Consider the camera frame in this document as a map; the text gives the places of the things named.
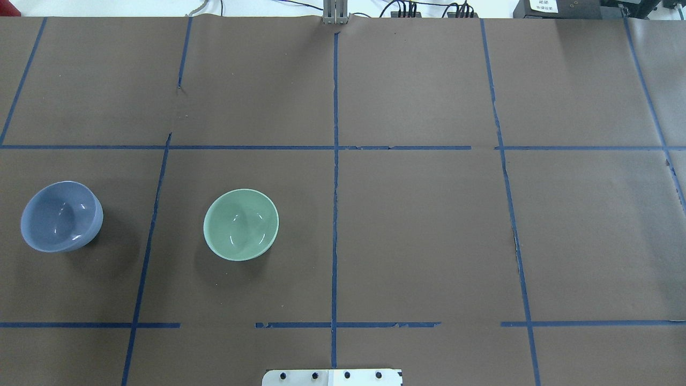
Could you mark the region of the blue bowl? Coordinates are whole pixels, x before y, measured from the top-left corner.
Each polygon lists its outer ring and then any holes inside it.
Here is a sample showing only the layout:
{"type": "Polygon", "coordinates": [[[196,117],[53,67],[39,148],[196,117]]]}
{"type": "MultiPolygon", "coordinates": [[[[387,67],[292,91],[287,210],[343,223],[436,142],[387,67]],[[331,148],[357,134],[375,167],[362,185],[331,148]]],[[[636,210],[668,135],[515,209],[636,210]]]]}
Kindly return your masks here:
{"type": "Polygon", "coordinates": [[[65,253],[86,246],[98,235],[103,208],[82,183],[52,183],[34,195],[20,218],[20,232],[36,251],[65,253]]]}

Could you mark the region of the green bowl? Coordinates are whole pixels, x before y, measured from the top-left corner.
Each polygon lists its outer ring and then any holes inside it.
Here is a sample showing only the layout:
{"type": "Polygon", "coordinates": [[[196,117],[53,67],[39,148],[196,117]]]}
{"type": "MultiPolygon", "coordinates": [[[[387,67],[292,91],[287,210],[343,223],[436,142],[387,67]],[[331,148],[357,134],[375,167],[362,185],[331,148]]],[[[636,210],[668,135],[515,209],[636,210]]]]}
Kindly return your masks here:
{"type": "Polygon", "coordinates": [[[238,189],[216,198],[204,215],[209,249],[226,261],[243,262],[265,254],[280,227],[276,205],[257,190],[238,189]]]}

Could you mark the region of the brown paper table cover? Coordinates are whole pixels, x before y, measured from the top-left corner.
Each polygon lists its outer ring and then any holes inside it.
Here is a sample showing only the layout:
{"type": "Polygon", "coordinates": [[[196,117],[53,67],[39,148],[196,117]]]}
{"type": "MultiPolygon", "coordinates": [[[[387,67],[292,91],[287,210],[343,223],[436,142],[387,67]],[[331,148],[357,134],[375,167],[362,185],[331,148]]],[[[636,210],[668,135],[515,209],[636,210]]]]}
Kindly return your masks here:
{"type": "Polygon", "coordinates": [[[684,22],[2,19],[2,385],[684,385],[684,22]],[[88,186],[76,251],[29,200],[88,186]],[[209,206],[261,191],[226,261],[209,206]]]}

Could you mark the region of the silver mounting plate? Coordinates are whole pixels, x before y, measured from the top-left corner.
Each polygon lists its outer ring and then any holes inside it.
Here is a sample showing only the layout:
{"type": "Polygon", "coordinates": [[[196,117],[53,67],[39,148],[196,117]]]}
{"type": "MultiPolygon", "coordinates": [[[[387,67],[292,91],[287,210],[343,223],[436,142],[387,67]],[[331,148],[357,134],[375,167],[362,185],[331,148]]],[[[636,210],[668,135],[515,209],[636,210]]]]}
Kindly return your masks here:
{"type": "Polygon", "coordinates": [[[262,385],[403,385],[401,369],[274,369],[262,385]]]}

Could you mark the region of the grey aluminium post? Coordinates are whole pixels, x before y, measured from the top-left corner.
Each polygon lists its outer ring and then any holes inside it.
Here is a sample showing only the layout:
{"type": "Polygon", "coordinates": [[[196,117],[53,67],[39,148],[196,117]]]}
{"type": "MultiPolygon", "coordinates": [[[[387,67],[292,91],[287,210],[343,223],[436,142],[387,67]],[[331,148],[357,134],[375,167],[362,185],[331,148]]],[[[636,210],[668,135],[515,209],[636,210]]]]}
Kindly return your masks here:
{"type": "Polygon", "coordinates": [[[348,24],[350,12],[348,12],[348,0],[324,0],[323,1],[323,24],[345,25],[348,24]]]}

